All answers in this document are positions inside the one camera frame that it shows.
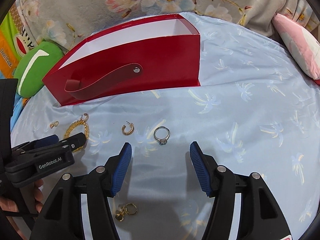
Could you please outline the left hand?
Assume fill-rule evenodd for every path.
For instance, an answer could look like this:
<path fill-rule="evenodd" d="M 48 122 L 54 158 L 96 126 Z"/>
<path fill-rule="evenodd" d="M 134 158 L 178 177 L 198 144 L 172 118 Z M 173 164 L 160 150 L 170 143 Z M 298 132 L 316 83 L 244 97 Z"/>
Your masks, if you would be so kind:
<path fill-rule="evenodd" d="M 34 182 L 34 191 L 33 196 L 35 198 L 35 209 L 37 213 L 40 213 L 43 207 L 43 193 L 41 191 L 41 187 L 43 186 L 43 180 L 39 179 Z M 10 199 L 6 199 L 1 197 L 1 208 L 3 211 L 10 211 L 10 212 L 18 212 L 18 207 L 16 203 Z M 27 240 L 23 232 L 19 229 L 18 225 L 15 223 L 12 217 L 7 217 L 10 224 L 16 230 L 16 232 L 22 237 L 22 239 Z"/>

